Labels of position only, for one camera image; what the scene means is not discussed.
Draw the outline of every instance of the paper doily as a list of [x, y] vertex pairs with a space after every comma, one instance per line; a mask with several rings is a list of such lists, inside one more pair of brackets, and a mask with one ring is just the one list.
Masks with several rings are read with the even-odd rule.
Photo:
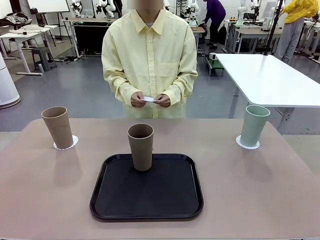
[[235, 141], [239, 146], [243, 147], [244, 149], [257, 149], [258, 147], [260, 147], [260, 142], [259, 141], [256, 142], [255, 146], [245, 146], [240, 142], [240, 138], [241, 138], [241, 135], [237, 136]]
[[68, 148], [60, 149], [60, 148], [57, 147], [57, 145], [56, 145], [55, 142], [53, 143], [53, 147], [54, 147], [55, 149], [58, 149], [58, 150], [70, 149], [70, 148], [74, 147], [74, 146], [78, 143], [79, 138], [78, 138], [77, 136], [75, 136], [75, 135], [72, 135], [72, 140], [73, 140], [73, 144], [72, 144], [70, 147], [68, 147]]

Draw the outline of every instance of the mint green cup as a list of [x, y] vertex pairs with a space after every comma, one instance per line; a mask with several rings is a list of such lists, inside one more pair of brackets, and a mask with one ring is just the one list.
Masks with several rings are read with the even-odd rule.
[[244, 122], [240, 138], [240, 142], [244, 146], [254, 147], [257, 145], [269, 115], [270, 111], [263, 106], [250, 105], [245, 108]]

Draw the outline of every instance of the shirt collar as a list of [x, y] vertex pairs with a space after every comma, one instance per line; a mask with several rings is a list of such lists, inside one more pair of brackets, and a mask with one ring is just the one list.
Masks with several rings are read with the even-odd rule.
[[[151, 27], [159, 35], [162, 34], [162, 30], [164, 28], [166, 11], [167, 10], [165, 9], [160, 10], [158, 17], [156, 18], [154, 24]], [[131, 11], [131, 16], [132, 16], [133, 24], [137, 33], [140, 33], [142, 29], [147, 27], [147, 25], [141, 19], [141, 17], [139, 16], [136, 10]]]

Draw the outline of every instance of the light yellow button-up shirt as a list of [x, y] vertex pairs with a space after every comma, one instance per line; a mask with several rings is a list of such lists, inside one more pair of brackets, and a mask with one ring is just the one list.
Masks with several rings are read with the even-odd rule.
[[[115, 21], [102, 45], [104, 79], [115, 97], [124, 103], [129, 118], [185, 118], [186, 100], [197, 73], [197, 50], [186, 21], [161, 10], [149, 28], [132, 10]], [[155, 98], [166, 94], [171, 106], [147, 102], [132, 107], [133, 93]]]

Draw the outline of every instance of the person's right hand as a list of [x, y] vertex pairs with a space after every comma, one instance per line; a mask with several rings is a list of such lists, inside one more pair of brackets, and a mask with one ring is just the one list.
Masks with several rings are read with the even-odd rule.
[[131, 95], [131, 105], [134, 108], [142, 108], [146, 105], [146, 101], [144, 101], [144, 96], [141, 91]]

